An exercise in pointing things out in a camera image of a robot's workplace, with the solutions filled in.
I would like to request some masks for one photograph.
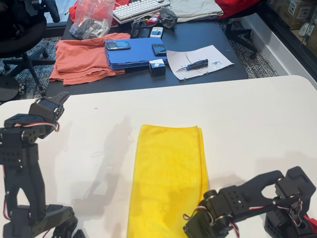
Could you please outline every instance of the chair base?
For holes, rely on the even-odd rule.
[[[258,49],[239,37],[239,35],[245,34],[246,38],[250,38],[251,31],[252,31],[251,29],[232,30],[232,22],[230,19],[227,22],[226,29],[224,30],[224,33],[226,34],[226,37],[229,40],[232,40],[232,41],[240,44],[241,46],[244,46],[245,48],[253,51],[253,53],[250,55],[250,58],[255,59],[257,57]]]
[[[41,96],[45,96],[45,90],[43,89],[39,78],[37,77],[35,71],[34,71],[34,66],[37,65],[50,65],[50,64],[55,64],[55,60],[53,59],[39,59],[40,55],[43,54],[44,58],[48,57],[48,54],[45,51],[45,48],[40,49],[39,51],[35,52],[31,56],[28,56],[26,53],[22,54],[21,59],[8,59],[8,60],[3,60],[4,64],[4,69],[10,70],[9,64],[14,64],[17,65],[9,74],[8,76],[15,77],[19,73],[21,73],[23,70],[28,69],[33,78],[34,81],[36,82],[38,88],[40,89]]]

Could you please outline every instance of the dark desk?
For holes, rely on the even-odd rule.
[[[71,21],[68,23],[63,36],[64,40],[75,39],[69,33]],[[111,32],[128,32],[129,29],[114,28]],[[63,86],[63,82],[50,82],[47,96],[53,96],[61,91],[74,94],[100,93],[123,91],[143,88],[157,88],[195,83],[220,82],[238,79],[247,79],[248,74],[241,65],[238,57],[229,44],[226,36],[217,22],[190,22],[177,24],[175,31],[164,29],[162,41],[168,50],[193,51],[209,45],[214,45],[233,66],[203,76],[179,81],[170,68],[166,67],[166,75],[151,77],[149,67],[126,69],[125,74],[107,77],[92,83]]]

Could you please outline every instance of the keyboard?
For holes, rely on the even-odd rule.
[[[118,6],[113,11],[113,17],[118,23],[123,24],[135,19],[139,19],[143,16],[156,13],[164,6],[170,6],[170,3],[164,0],[135,1],[129,5]]]

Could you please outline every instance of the folded towel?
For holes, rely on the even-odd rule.
[[[214,0],[170,0],[170,3],[170,9],[178,17],[177,22],[223,15],[223,11]]]
[[[56,44],[56,63],[50,81],[61,80],[64,85],[94,82],[107,76],[124,74],[112,70],[105,53],[106,40],[129,39],[127,33],[113,33],[87,40],[61,40]]]
[[[143,125],[127,237],[185,238],[182,215],[193,212],[207,189],[201,129]]]

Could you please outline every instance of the yellow cloth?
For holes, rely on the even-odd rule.
[[[208,189],[202,131],[197,126],[143,125],[134,165],[128,238],[185,238]]]

